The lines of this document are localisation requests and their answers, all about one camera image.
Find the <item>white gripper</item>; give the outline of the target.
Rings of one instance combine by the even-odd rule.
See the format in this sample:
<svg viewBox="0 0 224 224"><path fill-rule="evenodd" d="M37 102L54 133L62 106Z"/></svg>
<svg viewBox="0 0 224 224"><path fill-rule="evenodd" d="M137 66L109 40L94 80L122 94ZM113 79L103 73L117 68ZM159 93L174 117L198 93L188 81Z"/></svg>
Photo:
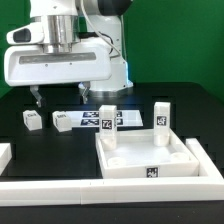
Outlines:
<svg viewBox="0 0 224 224"><path fill-rule="evenodd" d="M46 54L40 45L13 46L4 57L6 83L31 86L38 107L42 96L36 85L81 82L80 99L86 104L90 83L82 81L107 80L111 75L109 48L91 41L74 44L70 53L62 54Z"/></svg>

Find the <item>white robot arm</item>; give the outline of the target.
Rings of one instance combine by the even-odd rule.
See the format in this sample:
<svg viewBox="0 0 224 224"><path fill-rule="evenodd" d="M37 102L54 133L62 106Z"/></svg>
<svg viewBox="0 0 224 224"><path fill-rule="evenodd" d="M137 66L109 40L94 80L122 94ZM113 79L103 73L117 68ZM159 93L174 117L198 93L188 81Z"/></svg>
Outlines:
<svg viewBox="0 0 224 224"><path fill-rule="evenodd" d="M8 85L39 87L76 83L82 101L115 97L130 89L123 57L123 14L133 0L29 0L31 22L7 33Z"/></svg>

